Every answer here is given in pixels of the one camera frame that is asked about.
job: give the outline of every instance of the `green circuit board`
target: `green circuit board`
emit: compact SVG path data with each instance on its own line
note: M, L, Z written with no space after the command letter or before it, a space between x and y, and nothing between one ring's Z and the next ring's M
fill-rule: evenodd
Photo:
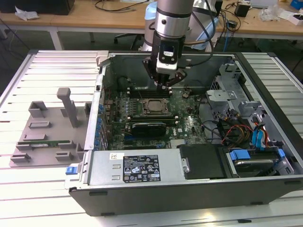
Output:
M117 93L107 100L105 95L105 111L107 128L111 133L108 139L108 150L174 148L178 142L185 144L206 143L206 135L202 131L198 118L197 96L182 97L184 89L175 89L172 96L167 98L130 98L126 93ZM152 120L158 113L149 113L148 104L159 108L161 117ZM129 121L129 116L138 118ZM131 134L131 126L137 122L164 122L166 133L161 137L136 138Z

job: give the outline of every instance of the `screw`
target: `screw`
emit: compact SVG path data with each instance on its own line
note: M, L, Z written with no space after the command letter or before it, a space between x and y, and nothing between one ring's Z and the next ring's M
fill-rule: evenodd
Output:
M184 173L189 173L189 168L188 168L188 166L183 166L183 171L184 171Z

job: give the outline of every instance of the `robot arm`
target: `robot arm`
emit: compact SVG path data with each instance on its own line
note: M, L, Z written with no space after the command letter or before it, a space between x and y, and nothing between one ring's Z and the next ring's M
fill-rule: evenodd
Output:
M209 1L211 11L215 14L215 0ZM178 60L182 55L185 35L191 33L188 25L190 21L195 21L191 17L193 11L209 24L209 9L204 0L158 0L155 22L149 26L149 29L154 30L151 55L143 60L158 90L171 87L187 75L178 68Z

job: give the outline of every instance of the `white paper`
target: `white paper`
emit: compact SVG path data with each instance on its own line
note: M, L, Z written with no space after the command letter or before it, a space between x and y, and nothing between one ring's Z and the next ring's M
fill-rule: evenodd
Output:
M15 15L19 18L21 18L22 20L25 20L27 21L28 19L37 19L39 18L37 12L27 12L27 11L23 11L23 10L20 10L18 9L16 6L16 12L15 12Z
M293 13L293 12L283 10L283 11L278 15L278 17L280 17L280 18L282 18L282 19L285 19L285 20L288 20L288 18L291 17L291 16L294 15L294 14L295 14L295 13Z

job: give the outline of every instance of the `floor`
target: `floor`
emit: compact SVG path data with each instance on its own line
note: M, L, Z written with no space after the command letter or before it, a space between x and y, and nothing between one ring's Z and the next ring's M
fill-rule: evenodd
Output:
M8 38L1 40L0 44L0 94L14 76L15 72L26 56L28 49L13 35L8 32ZM95 42L91 43L88 33L61 32L60 37L66 50L130 50L134 36L124 37L114 44L117 34L95 33ZM48 32L43 31L17 31L17 36L30 48L39 50L53 50L53 43ZM134 49L142 46L143 40L138 41ZM222 38L215 51L223 51L225 40ZM252 40L233 38L229 40L227 52L274 52L279 59L292 70L296 63L303 57L303 42L296 44L289 40ZM303 62L294 74L303 80Z

